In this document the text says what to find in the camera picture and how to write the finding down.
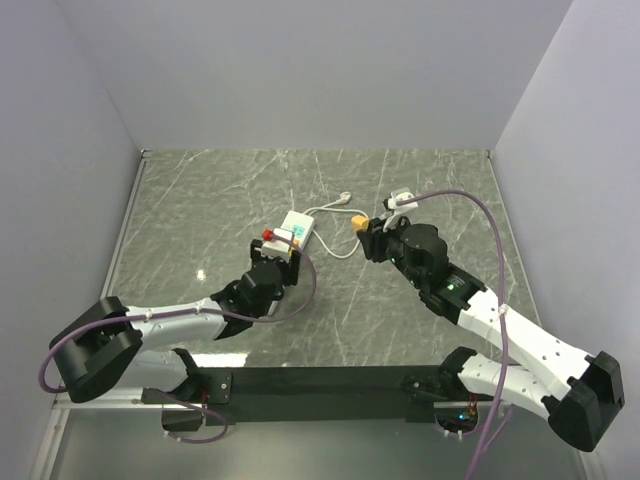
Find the white power strip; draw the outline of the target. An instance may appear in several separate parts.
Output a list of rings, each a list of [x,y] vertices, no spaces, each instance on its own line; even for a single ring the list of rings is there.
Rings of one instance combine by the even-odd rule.
[[[304,261],[307,264],[307,266],[310,268],[312,290],[311,290],[310,297],[305,301],[305,303],[303,304],[302,307],[300,307],[300,309],[306,308],[308,306],[311,299],[315,295],[315,291],[317,288],[316,268],[313,262],[311,261],[310,257],[303,255],[305,251],[305,246],[311,236],[314,225],[315,225],[315,220],[310,215],[302,214],[302,213],[291,210],[285,216],[285,219],[282,222],[281,226],[277,227],[277,228],[289,230],[294,233],[295,238],[294,238],[294,242],[291,244],[292,246],[291,252],[293,250],[297,250],[302,256],[301,262]],[[274,312],[278,302],[281,301],[282,298],[284,297],[285,288],[286,287],[284,287],[280,283],[280,278],[279,278],[276,281],[276,285],[274,287],[272,304],[268,311],[269,315],[271,315]]]

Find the small orange plug adapter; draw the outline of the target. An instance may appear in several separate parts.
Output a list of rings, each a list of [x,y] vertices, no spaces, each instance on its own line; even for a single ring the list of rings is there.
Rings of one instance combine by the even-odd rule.
[[[370,219],[364,215],[355,215],[351,218],[352,230],[355,234],[366,232],[369,227]]]

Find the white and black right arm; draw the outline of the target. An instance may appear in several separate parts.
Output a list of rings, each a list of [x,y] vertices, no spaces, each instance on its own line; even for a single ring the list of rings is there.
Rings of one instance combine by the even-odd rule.
[[[405,216],[355,216],[352,228],[366,259],[391,262],[439,317],[499,347],[513,365],[460,347],[442,363],[439,387],[501,398],[547,421],[570,446],[592,452],[625,404],[621,366],[605,351],[571,346],[512,309],[483,282],[450,262],[446,242],[429,224]]]

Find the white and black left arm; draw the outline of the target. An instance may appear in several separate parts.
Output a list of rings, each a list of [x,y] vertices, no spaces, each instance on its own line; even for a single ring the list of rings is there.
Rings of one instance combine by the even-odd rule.
[[[275,323],[275,305],[298,283],[306,253],[282,236],[255,239],[251,266],[239,279],[200,300],[164,307],[98,300],[49,343],[40,387],[75,403],[110,391],[141,353],[195,339],[223,340],[259,323]]]

